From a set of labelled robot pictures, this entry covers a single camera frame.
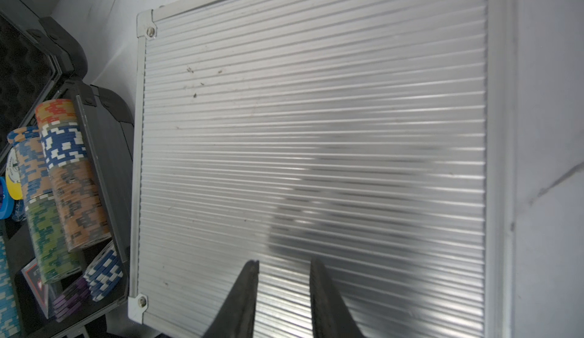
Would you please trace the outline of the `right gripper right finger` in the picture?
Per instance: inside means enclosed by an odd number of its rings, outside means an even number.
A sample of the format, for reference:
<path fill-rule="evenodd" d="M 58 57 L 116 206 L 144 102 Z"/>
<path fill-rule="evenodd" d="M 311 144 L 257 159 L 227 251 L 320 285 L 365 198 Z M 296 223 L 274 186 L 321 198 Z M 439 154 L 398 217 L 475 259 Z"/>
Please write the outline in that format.
<path fill-rule="evenodd" d="M 363 337 L 324 263 L 310 265 L 310 301 L 314 337 Z"/>

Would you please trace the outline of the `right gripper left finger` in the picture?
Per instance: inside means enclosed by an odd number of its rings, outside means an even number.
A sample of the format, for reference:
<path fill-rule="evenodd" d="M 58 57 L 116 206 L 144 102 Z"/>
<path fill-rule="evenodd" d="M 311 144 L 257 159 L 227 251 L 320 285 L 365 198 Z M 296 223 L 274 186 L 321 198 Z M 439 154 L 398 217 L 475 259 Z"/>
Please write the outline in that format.
<path fill-rule="evenodd" d="M 249 260 L 203 337 L 253 337 L 258 284 L 259 261 Z"/>

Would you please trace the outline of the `silver poker case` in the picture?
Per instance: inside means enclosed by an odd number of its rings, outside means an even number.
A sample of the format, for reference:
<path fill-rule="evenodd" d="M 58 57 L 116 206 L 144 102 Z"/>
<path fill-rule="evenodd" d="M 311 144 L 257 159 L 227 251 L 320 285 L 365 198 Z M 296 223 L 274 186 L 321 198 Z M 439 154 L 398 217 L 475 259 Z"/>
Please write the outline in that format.
<path fill-rule="evenodd" d="M 129 317 L 309 337 L 323 262 L 371 337 L 511 337 L 516 0 L 179 0 L 136 18 Z"/>

